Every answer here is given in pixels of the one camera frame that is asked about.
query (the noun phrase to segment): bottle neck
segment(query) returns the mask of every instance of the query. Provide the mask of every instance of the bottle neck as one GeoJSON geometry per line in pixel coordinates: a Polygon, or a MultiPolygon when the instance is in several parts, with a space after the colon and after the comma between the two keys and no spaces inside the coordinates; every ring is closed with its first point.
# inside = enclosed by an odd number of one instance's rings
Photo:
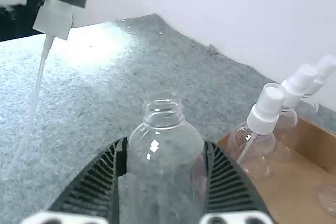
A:
{"type": "Polygon", "coordinates": [[[149,127],[170,129],[184,122],[181,98],[175,93],[154,97],[145,103],[143,122],[149,127]]]}
{"type": "Polygon", "coordinates": [[[313,96],[313,94],[304,94],[302,96],[303,99],[308,99],[308,98],[311,98],[313,96]]]}
{"type": "Polygon", "coordinates": [[[280,112],[288,112],[288,111],[290,111],[290,110],[292,110],[292,109],[293,109],[293,108],[289,108],[289,107],[287,107],[287,106],[282,106],[280,112]]]}

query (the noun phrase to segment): clear plastic bottle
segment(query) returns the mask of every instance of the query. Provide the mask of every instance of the clear plastic bottle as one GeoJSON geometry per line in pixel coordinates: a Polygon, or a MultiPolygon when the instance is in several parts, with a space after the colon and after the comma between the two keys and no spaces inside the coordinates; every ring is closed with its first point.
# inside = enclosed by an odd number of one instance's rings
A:
{"type": "Polygon", "coordinates": [[[316,197],[326,212],[336,217],[336,185],[318,187],[316,197]]]}
{"type": "MultiPolygon", "coordinates": [[[[297,110],[300,116],[307,121],[313,121],[318,116],[318,102],[314,95],[325,85],[327,79],[336,70],[336,57],[326,55],[316,64],[318,75],[313,83],[308,87],[303,96],[305,104],[299,104],[297,110]]],[[[330,215],[336,216],[336,185],[321,185],[316,190],[316,197],[320,205],[330,215]]]]}
{"type": "Polygon", "coordinates": [[[274,129],[274,135],[277,140],[274,158],[277,161],[283,162],[290,159],[290,147],[293,147],[297,141],[297,124],[298,115],[295,109],[282,107],[278,123],[274,129]]]}
{"type": "Polygon", "coordinates": [[[246,122],[229,136],[228,154],[254,179],[266,178],[270,172],[268,157],[276,146],[272,132],[285,98],[279,87],[266,84],[246,122]]]}
{"type": "Polygon", "coordinates": [[[206,188],[203,146],[198,131],[184,120],[176,92],[149,98],[128,146],[132,223],[198,222],[206,188]]]}
{"type": "Polygon", "coordinates": [[[294,107],[316,76],[315,67],[309,64],[302,64],[292,76],[281,84],[285,100],[274,129],[274,136],[277,141],[274,158],[277,161],[285,162],[290,159],[290,148],[294,147],[297,141],[296,125],[298,124],[298,115],[294,107]]]}
{"type": "Polygon", "coordinates": [[[312,122],[319,111],[319,102],[311,94],[304,94],[295,107],[298,116],[304,118],[308,122],[312,122]]]}

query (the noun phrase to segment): spray bottle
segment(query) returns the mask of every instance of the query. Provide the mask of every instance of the spray bottle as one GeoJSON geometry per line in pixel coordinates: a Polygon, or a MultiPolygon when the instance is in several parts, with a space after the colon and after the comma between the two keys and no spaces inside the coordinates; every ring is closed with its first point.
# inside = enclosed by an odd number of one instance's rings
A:
{"type": "Polygon", "coordinates": [[[308,121],[317,115],[319,110],[319,103],[315,98],[315,94],[325,85],[328,78],[336,70],[336,57],[332,55],[326,55],[322,57],[315,65],[317,70],[317,76],[313,80],[312,84],[309,85],[308,89],[305,91],[301,101],[295,108],[298,115],[302,116],[308,121]]]}
{"type": "Polygon", "coordinates": [[[33,25],[33,29],[45,33],[46,39],[41,54],[41,62],[38,70],[36,87],[30,104],[28,124],[25,128],[24,136],[20,139],[14,157],[12,158],[6,171],[6,174],[4,176],[5,180],[9,179],[14,167],[17,164],[17,160],[20,157],[24,146],[26,146],[27,142],[29,141],[30,135],[32,133],[39,91],[41,88],[44,65],[48,57],[49,51],[52,47],[54,38],[58,37],[64,40],[68,39],[68,35],[72,27],[72,9],[72,5],[64,3],[62,1],[45,0],[44,5],[41,6],[38,11],[35,23],[33,25]]]}
{"type": "Polygon", "coordinates": [[[304,92],[311,85],[316,75],[317,71],[315,67],[309,64],[302,64],[292,76],[281,84],[285,100],[283,101],[280,117],[274,129],[274,136],[277,140],[274,158],[280,162],[289,159],[289,146],[292,147],[296,143],[298,115],[294,107],[305,94],[304,92]]]}
{"type": "Polygon", "coordinates": [[[269,175],[267,159],[276,146],[272,132],[284,99],[279,84],[266,84],[247,120],[230,134],[227,152],[251,178],[269,175]]]}

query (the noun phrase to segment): pump sprayer cap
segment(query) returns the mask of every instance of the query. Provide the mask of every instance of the pump sprayer cap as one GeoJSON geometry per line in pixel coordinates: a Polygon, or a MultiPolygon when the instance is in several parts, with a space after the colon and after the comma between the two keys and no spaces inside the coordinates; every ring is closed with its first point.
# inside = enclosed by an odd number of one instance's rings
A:
{"type": "Polygon", "coordinates": [[[279,119],[279,112],[284,101],[282,87],[268,83],[262,89],[257,103],[252,107],[246,120],[247,126],[259,135],[268,135],[279,119]]]}
{"type": "Polygon", "coordinates": [[[309,85],[305,91],[307,95],[316,94],[325,84],[327,79],[336,70],[336,57],[332,55],[326,55],[316,64],[317,76],[315,80],[309,85]]]}
{"type": "Polygon", "coordinates": [[[292,76],[283,81],[281,84],[284,87],[285,95],[283,106],[287,108],[295,107],[316,75],[317,70],[315,67],[309,64],[302,64],[292,76]]]}

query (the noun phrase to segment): plastic tube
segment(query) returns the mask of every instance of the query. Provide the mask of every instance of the plastic tube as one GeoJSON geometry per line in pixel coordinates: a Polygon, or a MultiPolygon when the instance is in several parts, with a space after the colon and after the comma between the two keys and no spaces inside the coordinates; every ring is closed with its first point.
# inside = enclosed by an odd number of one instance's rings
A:
{"type": "Polygon", "coordinates": [[[251,138],[249,139],[249,141],[247,142],[245,148],[243,149],[242,153],[240,154],[239,158],[237,159],[237,164],[240,164],[243,160],[243,158],[245,157],[248,149],[250,149],[252,143],[254,142],[254,140],[257,138],[257,134],[256,133],[252,133],[251,138]]]}
{"type": "Polygon", "coordinates": [[[48,36],[48,35],[46,36],[46,40],[45,40],[44,45],[43,45],[43,51],[42,51],[42,54],[41,54],[40,67],[38,69],[38,75],[37,75],[37,80],[36,80],[34,96],[31,100],[31,104],[30,104],[28,124],[25,128],[25,132],[24,132],[23,137],[19,141],[19,146],[17,147],[17,149],[15,151],[14,157],[12,158],[11,162],[9,163],[7,172],[4,176],[5,180],[8,180],[10,175],[12,174],[12,171],[17,164],[18,158],[21,155],[23,147],[29,141],[30,135],[32,133],[34,117],[35,117],[37,102],[38,102],[38,96],[39,96],[40,89],[41,89],[43,69],[44,69],[44,65],[45,65],[45,62],[46,62],[46,59],[48,57],[48,54],[49,54],[49,51],[51,49],[53,41],[54,41],[54,37],[48,36]]]}

